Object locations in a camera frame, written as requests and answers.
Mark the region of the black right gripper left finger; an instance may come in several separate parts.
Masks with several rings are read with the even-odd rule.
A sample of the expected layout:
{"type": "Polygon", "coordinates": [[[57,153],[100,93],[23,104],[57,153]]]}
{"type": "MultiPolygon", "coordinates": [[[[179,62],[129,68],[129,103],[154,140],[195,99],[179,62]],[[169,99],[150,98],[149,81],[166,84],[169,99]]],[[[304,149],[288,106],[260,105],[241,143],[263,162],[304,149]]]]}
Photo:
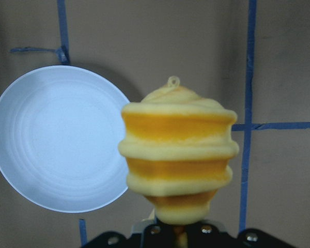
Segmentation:
{"type": "Polygon", "coordinates": [[[142,233],[142,247],[173,248],[175,240],[173,226],[159,219],[155,219],[155,222],[148,225],[142,233]]]}

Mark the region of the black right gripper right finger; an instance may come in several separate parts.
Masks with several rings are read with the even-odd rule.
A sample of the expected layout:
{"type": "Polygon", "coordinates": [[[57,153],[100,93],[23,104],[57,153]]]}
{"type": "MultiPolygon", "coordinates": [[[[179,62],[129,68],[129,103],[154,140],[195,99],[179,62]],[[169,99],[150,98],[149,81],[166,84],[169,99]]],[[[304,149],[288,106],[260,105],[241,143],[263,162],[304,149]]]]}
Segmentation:
{"type": "Polygon", "coordinates": [[[209,222],[197,222],[185,227],[188,247],[235,247],[235,239],[227,232],[221,232],[215,225],[209,222]]]}

